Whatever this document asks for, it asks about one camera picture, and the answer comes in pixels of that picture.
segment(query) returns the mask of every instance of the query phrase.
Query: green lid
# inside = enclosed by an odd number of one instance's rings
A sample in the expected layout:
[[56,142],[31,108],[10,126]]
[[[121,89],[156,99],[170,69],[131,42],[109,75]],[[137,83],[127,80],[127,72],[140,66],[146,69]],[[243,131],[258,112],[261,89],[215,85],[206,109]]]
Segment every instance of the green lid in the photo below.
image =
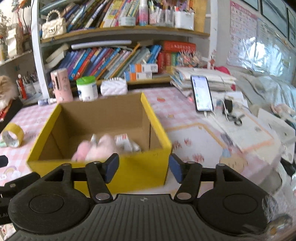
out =
[[76,80],[77,85],[88,85],[95,82],[96,82],[96,77],[94,76],[81,77],[78,80]]

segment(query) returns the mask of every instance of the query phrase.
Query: paper stack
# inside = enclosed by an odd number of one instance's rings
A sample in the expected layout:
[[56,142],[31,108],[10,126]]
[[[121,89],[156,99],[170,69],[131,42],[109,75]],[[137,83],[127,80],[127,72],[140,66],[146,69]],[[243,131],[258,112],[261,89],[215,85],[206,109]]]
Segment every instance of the paper stack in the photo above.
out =
[[186,97],[192,93],[191,75],[206,76],[211,91],[235,91],[236,78],[218,70],[174,67],[171,83]]

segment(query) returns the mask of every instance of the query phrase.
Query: white shelf frame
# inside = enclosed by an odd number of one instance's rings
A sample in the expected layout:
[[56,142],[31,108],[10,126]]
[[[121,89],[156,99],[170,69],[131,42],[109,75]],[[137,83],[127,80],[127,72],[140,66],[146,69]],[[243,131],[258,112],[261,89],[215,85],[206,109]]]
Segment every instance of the white shelf frame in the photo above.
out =
[[[210,13],[206,14],[206,18],[210,18],[210,36],[209,36],[209,51],[208,56],[203,57],[202,60],[207,62],[208,69],[210,68],[209,60],[211,55],[217,49],[217,28],[218,28],[218,0],[210,0]],[[43,98],[49,98],[48,85],[45,79],[45,70],[42,57],[42,46],[39,36],[39,0],[31,0],[31,11],[32,11],[32,45],[33,54],[35,60],[35,66],[37,70],[37,76],[40,83],[40,88],[42,91]]]

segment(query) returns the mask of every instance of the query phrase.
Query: bookshelf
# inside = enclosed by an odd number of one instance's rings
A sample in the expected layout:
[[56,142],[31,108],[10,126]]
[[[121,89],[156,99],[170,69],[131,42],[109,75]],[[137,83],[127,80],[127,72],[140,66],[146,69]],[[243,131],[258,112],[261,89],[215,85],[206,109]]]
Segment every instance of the bookshelf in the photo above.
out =
[[[197,50],[208,49],[208,51],[206,51],[207,53],[204,54],[202,58],[203,61],[208,62],[217,46],[218,0],[193,1],[196,6],[195,12],[199,11],[203,13],[201,14],[203,17],[199,14],[195,14],[194,31],[155,26],[95,28],[72,31],[70,33],[56,36],[53,39],[41,40],[39,36],[39,3],[42,2],[42,0],[33,0],[31,6],[33,54],[43,97],[49,98],[49,89],[45,77],[46,72],[44,70],[45,56],[43,56],[43,52],[45,49],[50,48],[51,46],[58,46],[62,43],[73,44],[87,41],[114,40],[116,38],[134,40],[131,37],[137,37],[138,40],[153,39],[155,37],[157,37],[156,39],[158,40],[173,40],[174,38],[183,38],[187,42],[194,42],[198,46]],[[210,26],[206,31],[204,31],[205,25]],[[162,77],[152,80],[129,82],[128,85],[168,83],[169,81],[170,79],[168,77]]]
[[53,39],[43,39],[40,41],[42,47],[61,44],[65,41],[82,40],[91,37],[127,35],[127,34],[157,34],[157,35],[174,35],[183,37],[202,37],[208,38],[210,34],[186,29],[155,27],[155,26],[135,26],[135,27],[113,27],[113,28],[95,28],[87,30],[77,30],[63,35],[54,37]]

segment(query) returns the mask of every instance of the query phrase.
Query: smartphone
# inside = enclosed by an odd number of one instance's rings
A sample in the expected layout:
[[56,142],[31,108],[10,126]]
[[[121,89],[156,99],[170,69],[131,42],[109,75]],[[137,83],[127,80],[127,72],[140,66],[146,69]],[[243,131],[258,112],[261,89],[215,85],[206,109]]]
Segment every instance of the smartphone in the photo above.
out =
[[192,75],[191,84],[196,111],[213,111],[213,101],[207,77]]

